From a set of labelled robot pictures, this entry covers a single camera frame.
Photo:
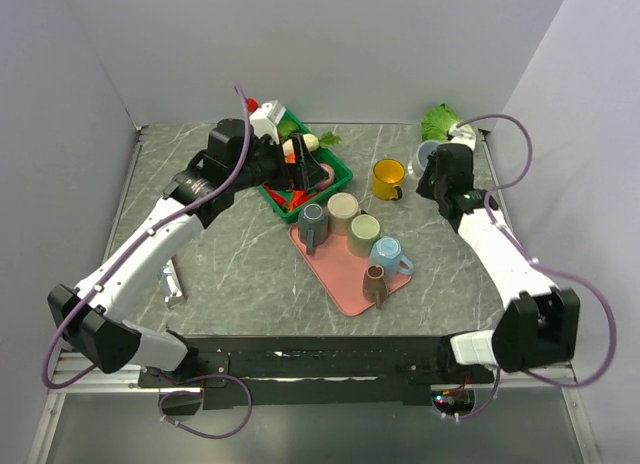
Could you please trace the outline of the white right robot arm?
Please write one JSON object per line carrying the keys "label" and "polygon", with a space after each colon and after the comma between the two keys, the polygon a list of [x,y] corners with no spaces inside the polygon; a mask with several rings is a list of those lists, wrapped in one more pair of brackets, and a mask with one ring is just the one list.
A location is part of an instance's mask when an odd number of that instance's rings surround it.
{"label": "white right robot arm", "polygon": [[533,268],[516,248],[497,201],[474,183],[473,151],[441,144],[427,159],[416,192],[434,201],[440,215],[476,254],[500,296],[504,313],[493,330],[448,338],[437,362],[439,375],[459,382],[472,365],[519,372],[574,357],[580,300]]}

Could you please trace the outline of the dark grey mug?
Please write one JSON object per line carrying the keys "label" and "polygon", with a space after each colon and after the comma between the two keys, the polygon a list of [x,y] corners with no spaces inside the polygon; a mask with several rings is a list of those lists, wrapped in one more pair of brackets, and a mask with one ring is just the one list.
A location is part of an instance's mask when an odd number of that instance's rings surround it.
{"label": "dark grey mug", "polygon": [[324,208],[316,203],[305,205],[298,217],[298,238],[307,255],[313,256],[316,249],[328,238],[328,215]]}

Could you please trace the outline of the brown striped mug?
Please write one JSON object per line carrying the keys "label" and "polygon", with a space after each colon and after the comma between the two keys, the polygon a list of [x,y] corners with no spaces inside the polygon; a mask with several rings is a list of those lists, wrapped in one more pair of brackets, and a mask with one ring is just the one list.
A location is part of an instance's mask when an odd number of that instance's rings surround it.
{"label": "brown striped mug", "polygon": [[367,268],[363,278],[362,292],[364,298],[377,309],[383,307],[389,296],[389,289],[386,283],[385,270],[382,266],[374,264]]}

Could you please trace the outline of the yellow mug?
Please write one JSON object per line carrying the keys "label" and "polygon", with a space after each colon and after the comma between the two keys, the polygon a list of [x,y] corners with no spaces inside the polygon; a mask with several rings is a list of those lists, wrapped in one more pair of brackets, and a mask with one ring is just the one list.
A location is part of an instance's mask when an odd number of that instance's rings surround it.
{"label": "yellow mug", "polygon": [[395,159],[382,159],[372,169],[372,192],[382,200],[400,200],[405,178],[404,166]]}

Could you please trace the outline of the pale blue grey mug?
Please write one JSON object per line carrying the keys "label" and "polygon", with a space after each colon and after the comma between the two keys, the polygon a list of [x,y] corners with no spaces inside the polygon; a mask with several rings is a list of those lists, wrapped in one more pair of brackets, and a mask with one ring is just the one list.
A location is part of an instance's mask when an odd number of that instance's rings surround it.
{"label": "pale blue grey mug", "polygon": [[429,156],[442,144],[438,140],[426,140],[422,142],[415,150],[408,169],[409,173],[419,179],[427,166]]}

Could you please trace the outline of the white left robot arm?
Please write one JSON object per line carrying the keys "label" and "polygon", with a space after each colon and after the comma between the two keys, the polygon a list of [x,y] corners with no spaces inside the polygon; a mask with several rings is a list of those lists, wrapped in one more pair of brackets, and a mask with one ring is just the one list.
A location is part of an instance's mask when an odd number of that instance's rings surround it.
{"label": "white left robot arm", "polygon": [[103,373],[127,364],[158,368],[177,386],[198,372],[197,350],[169,331],[129,321],[145,283],[184,245],[230,208],[237,192],[267,185],[306,191],[327,173],[301,135],[292,138],[289,163],[278,141],[255,135],[244,120],[225,119],[163,190],[151,213],[128,240],[91,275],[73,287],[56,286],[47,301],[62,339]]}

